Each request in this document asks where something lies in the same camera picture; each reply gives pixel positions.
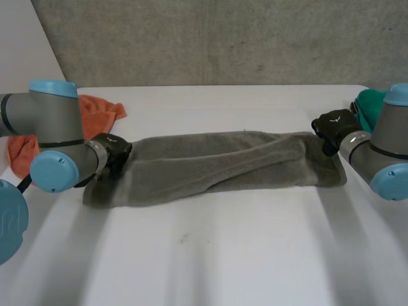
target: table surface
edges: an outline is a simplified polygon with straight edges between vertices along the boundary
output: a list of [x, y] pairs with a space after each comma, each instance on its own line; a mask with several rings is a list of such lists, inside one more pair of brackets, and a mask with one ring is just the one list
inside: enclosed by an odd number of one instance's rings
[[[128, 117], [112, 133], [311, 131], [357, 85], [84, 88]], [[26, 191], [30, 224], [0, 268], [0, 304], [406, 305], [408, 202], [387, 202], [344, 163], [344, 187], [205, 194], [92, 210], [82, 189]], [[17, 184], [6, 169], [2, 179]]]

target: light blue joint cap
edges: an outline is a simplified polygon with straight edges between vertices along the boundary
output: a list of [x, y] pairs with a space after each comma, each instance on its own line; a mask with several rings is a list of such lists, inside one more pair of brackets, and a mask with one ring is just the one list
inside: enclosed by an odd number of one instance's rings
[[408, 83], [391, 86], [385, 95], [384, 102], [395, 106], [408, 106]]
[[381, 169], [374, 175], [370, 187], [386, 200], [408, 198], [408, 163], [392, 164]]
[[28, 207], [21, 192], [0, 180], [0, 265], [18, 251], [28, 227]]
[[39, 188], [49, 193], [60, 193], [79, 181], [77, 164], [68, 155], [54, 150], [44, 151], [34, 158], [30, 175]]
[[55, 94], [69, 98], [77, 98], [77, 87], [73, 82], [59, 80], [33, 80], [30, 83], [30, 91], [43, 92], [45, 94]]

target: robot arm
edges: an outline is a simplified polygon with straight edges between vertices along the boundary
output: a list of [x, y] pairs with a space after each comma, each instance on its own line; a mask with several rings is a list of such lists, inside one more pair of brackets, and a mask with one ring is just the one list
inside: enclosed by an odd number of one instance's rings
[[74, 83], [33, 81], [29, 92], [0, 95], [0, 102], [0, 137], [37, 136], [40, 154], [30, 175], [44, 191], [82, 187], [106, 166], [123, 165], [127, 156], [118, 161], [118, 151], [130, 152], [131, 145], [114, 135], [100, 134], [85, 142]]
[[117, 179], [132, 148], [106, 133], [84, 141], [77, 88], [63, 81], [37, 80], [27, 93], [0, 95], [0, 137], [12, 135], [36, 135], [41, 152], [18, 187], [0, 180], [0, 265], [22, 244], [29, 220], [22, 193], [31, 179], [50, 193], [83, 187], [102, 172]]
[[335, 110], [312, 122], [323, 152], [343, 158], [386, 200], [408, 198], [408, 84], [393, 86], [384, 99], [372, 135], [349, 110]]

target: gray wall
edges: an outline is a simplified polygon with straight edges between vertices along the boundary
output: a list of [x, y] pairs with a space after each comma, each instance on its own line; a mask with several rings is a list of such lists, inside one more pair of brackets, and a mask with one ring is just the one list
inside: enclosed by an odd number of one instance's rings
[[32, 0], [81, 86], [408, 82], [406, 0]]

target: black band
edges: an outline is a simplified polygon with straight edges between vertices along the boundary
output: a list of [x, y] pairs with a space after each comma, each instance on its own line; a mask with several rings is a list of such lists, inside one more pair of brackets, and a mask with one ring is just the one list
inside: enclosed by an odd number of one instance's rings
[[10, 121], [7, 118], [7, 113], [6, 113], [6, 105], [8, 98], [10, 98], [12, 94], [7, 94], [3, 97], [3, 100], [1, 100], [1, 106], [0, 106], [0, 113], [1, 113], [1, 120], [3, 120], [4, 125], [6, 128], [13, 134], [17, 135], [17, 132], [13, 129], [13, 127], [10, 124]]
[[28, 174], [28, 175], [24, 178], [24, 180], [22, 180], [22, 181], [20, 182], [20, 184], [17, 186], [17, 189], [18, 189], [21, 193], [23, 193], [23, 192], [26, 191], [26, 189], [30, 186], [30, 184], [31, 184], [32, 181], [33, 181], [33, 180], [31, 179], [30, 174]]
[[61, 148], [61, 147], [69, 147], [70, 145], [81, 145], [85, 143], [85, 140], [77, 139], [77, 140], [70, 140], [68, 142], [47, 142], [47, 143], [39, 143], [38, 146], [41, 149], [50, 149], [50, 148]]
[[397, 159], [404, 159], [404, 160], [408, 159], [408, 155], [388, 152], [388, 151], [385, 151], [383, 149], [380, 149], [379, 147], [376, 147], [372, 143], [370, 143], [370, 148], [373, 151], [376, 151], [377, 153], [380, 153], [380, 154], [388, 156], [388, 157], [397, 158]]
[[363, 142], [360, 142], [359, 144], [357, 144], [357, 146], [355, 146], [355, 147], [351, 150], [350, 155], [349, 155], [349, 164], [351, 164], [351, 158], [352, 158], [352, 156], [353, 156], [353, 153], [354, 153], [361, 145], [363, 145], [364, 143], [367, 143], [367, 142], [369, 142], [369, 141], [370, 141], [369, 139], [364, 140]]

